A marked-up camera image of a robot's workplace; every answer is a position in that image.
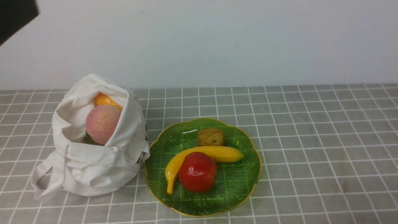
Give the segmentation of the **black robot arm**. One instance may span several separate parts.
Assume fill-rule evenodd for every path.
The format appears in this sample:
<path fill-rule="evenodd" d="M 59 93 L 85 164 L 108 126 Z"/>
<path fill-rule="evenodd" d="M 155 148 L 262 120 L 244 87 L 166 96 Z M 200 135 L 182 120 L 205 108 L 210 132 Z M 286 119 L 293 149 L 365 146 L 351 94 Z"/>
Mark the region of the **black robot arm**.
<path fill-rule="evenodd" d="M 39 15 L 36 0 L 0 1 L 0 45 Z"/>

